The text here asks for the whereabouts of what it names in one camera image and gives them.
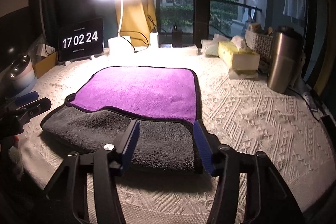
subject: digital clock display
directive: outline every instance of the digital clock display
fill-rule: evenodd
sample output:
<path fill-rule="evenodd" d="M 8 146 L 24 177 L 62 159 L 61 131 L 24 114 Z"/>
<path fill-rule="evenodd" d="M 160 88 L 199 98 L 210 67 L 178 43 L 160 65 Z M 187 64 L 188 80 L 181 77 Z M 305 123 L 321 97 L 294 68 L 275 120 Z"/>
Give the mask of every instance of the digital clock display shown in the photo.
<path fill-rule="evenodd" d="M 77 23 L 59 30 L 58 61 L 75 60 L 104 51 L 103 19 Z"/>

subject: woven basket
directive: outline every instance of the woven basket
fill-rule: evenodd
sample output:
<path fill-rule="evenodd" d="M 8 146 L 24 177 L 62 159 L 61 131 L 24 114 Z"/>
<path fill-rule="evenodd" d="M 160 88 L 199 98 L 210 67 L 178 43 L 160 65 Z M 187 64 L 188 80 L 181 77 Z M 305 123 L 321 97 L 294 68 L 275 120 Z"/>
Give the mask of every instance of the woven basket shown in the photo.
<path fill-rule="evenodd" d="M 246 44 L 251 50 L 259 53 L 267 61 L 271 59 L 273 37 L 246 30 Z"/>

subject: purple and gray cloth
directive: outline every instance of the purple and gray cloth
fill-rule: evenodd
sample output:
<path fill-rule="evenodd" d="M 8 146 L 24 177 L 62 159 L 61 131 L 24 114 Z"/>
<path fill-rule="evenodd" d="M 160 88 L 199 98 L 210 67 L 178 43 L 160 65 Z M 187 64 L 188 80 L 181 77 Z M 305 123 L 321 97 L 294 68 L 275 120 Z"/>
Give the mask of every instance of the purple and gray cloth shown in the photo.
<path fill-rule="evenodd" d="M 94 152 L 113 143 L 132 119 L 140 123 L 132 168 L 202 172 L 193 138 L 201 98 L 197 76 L 188 69 L 105 68 L 50 112 L 41 127 L 79 152 Z"/>

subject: table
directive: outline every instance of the table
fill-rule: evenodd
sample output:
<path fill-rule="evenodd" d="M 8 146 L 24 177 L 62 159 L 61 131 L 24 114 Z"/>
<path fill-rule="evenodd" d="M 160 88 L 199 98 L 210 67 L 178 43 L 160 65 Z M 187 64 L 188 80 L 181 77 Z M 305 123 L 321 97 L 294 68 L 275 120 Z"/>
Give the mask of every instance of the table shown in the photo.
<path fill-rule="evenodd" d="M 335 181 L 333 152 L 322 126 L 316 122 L 305 102 L 294 94 L 270 90 L 265 78 L 258 81 L 229 80 L 227 68 L 219 58 L 205 56 L 159 55 L 148 49 L 129 56 L 56 66 L 43 75 L 34 90 L 48 97 L 51 110 L 63 104 L 92 74 L 108 66 L 159 66 L 189 68 L 199 79 L 203 121 L 238 152 L 267 153 L 293 192 L 302 211 L 311 206 Z M 41 187 L 70 151 L 47 134 L 33 118 L 20 135 L 20 150 L 26 170 Z M 216 178 L 207 174 L 174 176 L 129 170 L 117 180 L 125 219 L 131 223 L 206 223 L 216 190 Z M 236 222 L 244 216 L 246 175 L 241 175 Z M 90 221 L 96 223 L 93 180 L 88 176 Z"/>

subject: black charger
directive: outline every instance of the black charger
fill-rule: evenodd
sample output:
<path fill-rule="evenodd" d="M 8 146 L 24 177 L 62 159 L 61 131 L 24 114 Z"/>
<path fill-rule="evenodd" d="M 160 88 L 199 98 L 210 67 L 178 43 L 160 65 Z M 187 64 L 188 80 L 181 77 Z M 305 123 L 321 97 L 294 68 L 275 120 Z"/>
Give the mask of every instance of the black charger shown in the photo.
<path fill-rule="evenodd" d="M 183 38 L 183 32 L 182 30 L 179 30 L 177 28 L 177 24 L 175 23 L 172 31 L 172 44 L 173 48 L 181 48 L 182 47 L 182 38 Z"/>

